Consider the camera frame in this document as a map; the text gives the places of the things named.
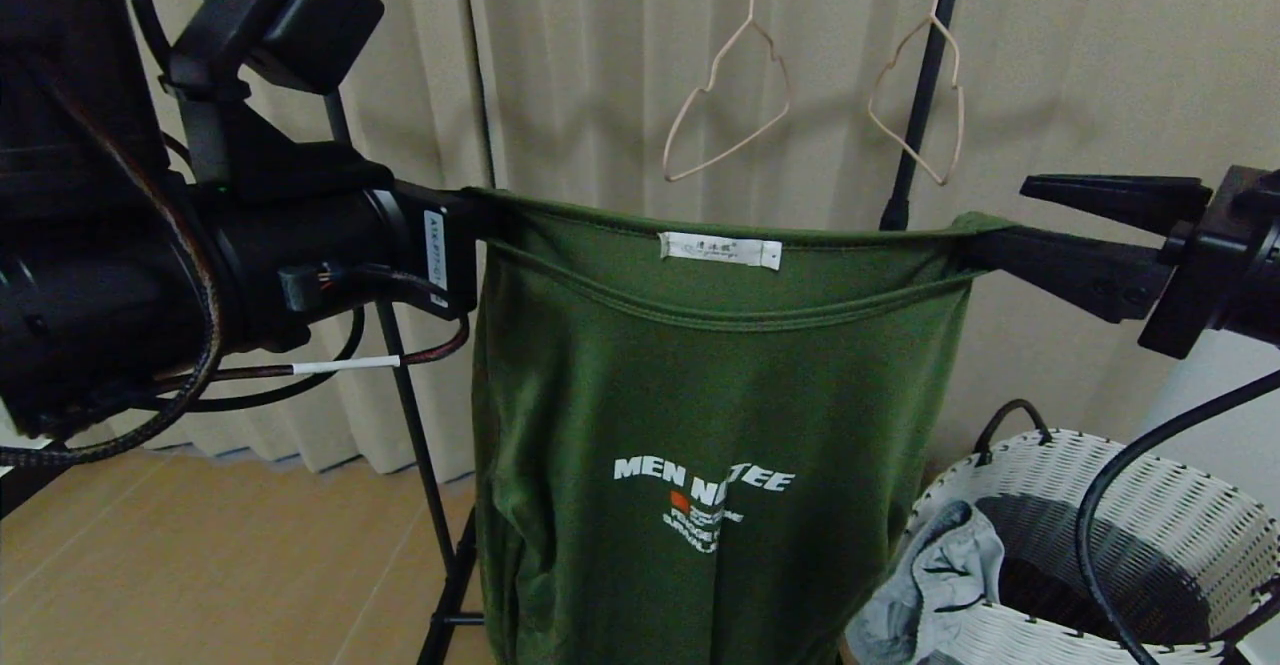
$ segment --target tiled floor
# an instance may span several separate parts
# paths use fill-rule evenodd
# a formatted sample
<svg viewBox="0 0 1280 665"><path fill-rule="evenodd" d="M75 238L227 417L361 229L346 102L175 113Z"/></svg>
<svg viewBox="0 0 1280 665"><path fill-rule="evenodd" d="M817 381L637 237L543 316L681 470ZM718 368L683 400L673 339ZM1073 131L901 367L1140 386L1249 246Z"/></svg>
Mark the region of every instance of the tiled floor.
<svg viewBox="0 0 1280 665"><path fill-rule="evenodd" d="M457 533L471 483L444 494ZM413 471L132 451L0 523L0 659L411 664L443 578ZM492 665L484 633L461 628L448 662Z"/></svg>

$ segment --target white shirt tag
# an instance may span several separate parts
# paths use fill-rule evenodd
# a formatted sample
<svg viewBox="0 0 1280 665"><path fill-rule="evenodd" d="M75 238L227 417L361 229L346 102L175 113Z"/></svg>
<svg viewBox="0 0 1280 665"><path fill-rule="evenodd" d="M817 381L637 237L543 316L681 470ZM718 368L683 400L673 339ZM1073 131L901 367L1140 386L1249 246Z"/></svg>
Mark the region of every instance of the white shirt tag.
<svg viewBox="0 0 1280 665"><path fill-rule="evenodd" d="M659 231L662 258L713 260L717 263L782 267L782 244L777 240L740 240L732 237L694 235L689 231Z"/></svg>

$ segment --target clothes rack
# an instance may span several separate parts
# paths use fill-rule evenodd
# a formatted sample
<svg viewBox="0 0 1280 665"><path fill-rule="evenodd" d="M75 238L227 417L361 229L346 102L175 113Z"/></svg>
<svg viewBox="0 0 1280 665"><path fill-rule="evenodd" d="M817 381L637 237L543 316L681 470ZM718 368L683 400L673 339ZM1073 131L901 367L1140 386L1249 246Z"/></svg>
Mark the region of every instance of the clothes rack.
<svg viewBox="0 0 1280 665"><path fill-rule="evenodd" d="M956 0L940 0L937 17L947 27L951 24L955 13ZM919 151L924 141L924 132L928 124L929 113L933 104L933 92L941 72L943 50L946 42L937 28L931 28L925 45L923 63L916 81L911 114L908 124L905 141L915 151ZM351 132L347 127L347 116L343 109L342 96L337 91L325 96L325 110L329 118L329 127L334 139L351 142ZM910 155L902 153L897 175L893 182L893 191L890 196L884 214L881 219L881 229L906 229L908 211L910 203L910 188L915 176L915 160ZM390 302L379 301L376 304L379 324L383 327L383 336L389 354L403 356L404 347L401 340L399 324ZM426 496L428 509L435 528L436 544L440 550L440 560L444 564L445 579L435 611L428 628L426 639L419 655L419 665L443 665L449 643L456 628L461 625L481 625L484 615L480 613L466 613L462 610L462 600L467 591L472 570L476 563L476 535L475 510L467 518L462 535L454 545L444 517L444 505L440 497L439 483L436 483L435 469L431 463L431 454L426 445L422 428L421 414L419 413L417 398L406 366L394 370L396 390L399 395L401 409L403 411L404 425L408 428L410 440L413 446L413 455L419 465L419 474L422 480L422 489Z"/></svg>

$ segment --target curtain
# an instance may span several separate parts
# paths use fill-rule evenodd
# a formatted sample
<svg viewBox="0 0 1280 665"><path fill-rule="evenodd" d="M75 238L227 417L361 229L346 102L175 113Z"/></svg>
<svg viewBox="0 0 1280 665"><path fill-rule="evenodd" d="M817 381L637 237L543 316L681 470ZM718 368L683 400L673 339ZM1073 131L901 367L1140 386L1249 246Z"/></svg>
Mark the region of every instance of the curtain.
<svg viewBox="0 0 1280 665"><path fill-rule="evenodd" d="M677 183L662 176L667 129L690 88L705 82L746 0L384 1L387 15L342 92L358 150L407 182L484 185L488 124L498 187L653 217L847 230L876 228L891 191L899 151L869 123L867 97L931 0L758 0L759 22L791 73L791 113L748 150ZM157 0L174 27L195 4ZM968 98L964 160L946 187L918 174L911 228L984 210L1028 226L1160 246L1157 237L1021 199L1018 188L1042 171L1181 174L1216 185L1229 164L1275 168L1277 19L1280 0L960 0L952 31ZM922 51L923 37L878 96L877 113L899 132ZM252 104L288 136L326 136L317 97L251 83ZM694 105L673 168L767 121L782 91L762 43L745 40L718 87ZM164 127L178 128L168 96L159 88L154 96ZM945 165L955 121L955 93L943 84L923 147L932 162ZM444 324L402 315L411 347L448 336ZM370 320L362 356L383 352ZM330 358L343 327L346 318L321 324L311 345L284 359ZM1132 436L1171 364L1135 345L1139 331L1140 324L1102 324L1005 274L982 278L933 458L963 455L1011 396L1028 396L1059 427ZM229 364L264 359L234 356ZM466 350L413 373L442 478L471 468L468 370ZM260 386L218 391L233 387ZM187 416L152 445L178 442L210 454L301 454L314 469L349 457L381 472L412 460L388 372L340 373L261 411Z"/></svg>

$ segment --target gray cloth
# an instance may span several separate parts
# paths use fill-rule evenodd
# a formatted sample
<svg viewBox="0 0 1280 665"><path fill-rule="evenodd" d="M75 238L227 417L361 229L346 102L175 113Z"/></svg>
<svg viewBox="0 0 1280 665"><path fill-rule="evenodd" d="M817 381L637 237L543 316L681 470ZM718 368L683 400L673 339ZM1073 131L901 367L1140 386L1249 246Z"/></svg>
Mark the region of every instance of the gray cloth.
<svg viewBox="0 0 1280 665"><path fill-rule="evenodd" d="M849 623L845 638L854 657L863 665L934 661L960 634L964 610L1000 602L1004 559L987 515L960 500L942 505Z"/></svg>

